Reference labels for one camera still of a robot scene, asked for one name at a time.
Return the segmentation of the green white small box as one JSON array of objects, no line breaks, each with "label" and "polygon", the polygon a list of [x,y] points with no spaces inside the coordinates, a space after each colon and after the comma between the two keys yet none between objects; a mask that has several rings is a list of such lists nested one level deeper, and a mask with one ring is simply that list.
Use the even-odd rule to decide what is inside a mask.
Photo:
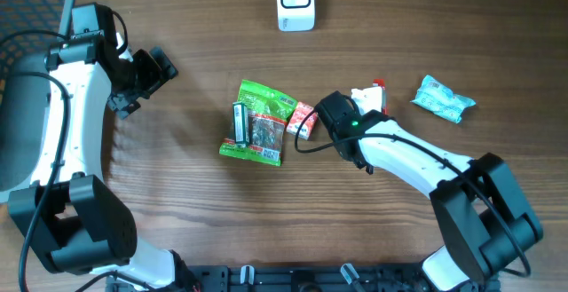
[{"label": "green white small box", "polygon": [[240,101],[233,102],[233,129],[235,144],[239,147],[248,147],[249,139],[249,111]]}]

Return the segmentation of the green snack bag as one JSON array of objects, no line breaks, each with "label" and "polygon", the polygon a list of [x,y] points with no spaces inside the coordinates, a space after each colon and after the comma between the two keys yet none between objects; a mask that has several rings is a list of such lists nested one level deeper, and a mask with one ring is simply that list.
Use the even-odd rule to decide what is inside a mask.
[{"label": "green snack bag", "polygon": [[281,91],[249,80],[241,82],[237,101],[243,102],[248,108],[249,146],[239,147],[235,144],[232,118],[232,128],[223,140],[219,153],[280,166],[283,135],[298,101]]}]

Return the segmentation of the orange tissue pack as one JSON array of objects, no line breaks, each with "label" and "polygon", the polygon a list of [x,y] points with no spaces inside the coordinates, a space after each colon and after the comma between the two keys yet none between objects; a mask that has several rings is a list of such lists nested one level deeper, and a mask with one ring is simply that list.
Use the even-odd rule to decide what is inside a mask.
[{"label": "orange tissue pack", "polygon": [[308,139],[318,120],[318,114],[314,108],[303,102],[298,102],[286,128],[286,132],[295,135],[299,131],[299,137]]}]

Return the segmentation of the red snack bar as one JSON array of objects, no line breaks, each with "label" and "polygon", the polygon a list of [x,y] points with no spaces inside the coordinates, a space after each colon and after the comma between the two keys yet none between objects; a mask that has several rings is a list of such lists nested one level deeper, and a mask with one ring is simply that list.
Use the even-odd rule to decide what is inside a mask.
[{"label": "red snack bar", "polygon": [[373,86],[378,87],[381,89],[381,109],[383,114],[388,114],[388,107],[387,107],[387,93],[386,93],[386,85],[383,79],[374,79]]}]

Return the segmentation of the teal tissue pack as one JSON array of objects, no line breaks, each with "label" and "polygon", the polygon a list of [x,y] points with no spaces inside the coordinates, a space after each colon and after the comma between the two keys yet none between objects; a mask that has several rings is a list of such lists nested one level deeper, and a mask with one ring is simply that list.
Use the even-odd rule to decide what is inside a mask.
[{"label": "teal tissue pack", "polygon": [[422,79],[412,103],[453,123],[462,120],[462,113],[466,108],[476,105],[473,99],[453,93],[431,75]]}]

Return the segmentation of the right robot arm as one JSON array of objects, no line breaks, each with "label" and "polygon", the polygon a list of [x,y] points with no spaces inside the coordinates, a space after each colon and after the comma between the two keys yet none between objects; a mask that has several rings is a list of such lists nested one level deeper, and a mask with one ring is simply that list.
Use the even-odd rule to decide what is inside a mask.
[{"label": "right robot arm", "polygon": [[443,246],[418,265],[429,289],[486,287],[543,238],[543,228],[513,172],[495,154],[453,154],[403,130],[366,91],[335,91],[315,107],[330,145],[357,168],[386,170],[424,194]]}]

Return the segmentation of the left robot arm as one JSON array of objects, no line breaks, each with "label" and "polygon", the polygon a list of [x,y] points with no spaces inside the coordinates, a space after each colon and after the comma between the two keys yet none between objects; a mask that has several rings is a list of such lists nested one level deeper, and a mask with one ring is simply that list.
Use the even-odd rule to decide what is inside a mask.
[{"label": "left robot arm", "polygon": [[138,237],[134,217],[104,184],[106,110],[136,111],[178,70],[160,48],[129,52],[122,17],[102,4],[71,11],[73,33],[52,44],[40,76],[51,98],[41,153],[30,186],[8,198],[8,212],[51,273],[89,275],[137,291],[197,291],[201,284],[174,251]]}]

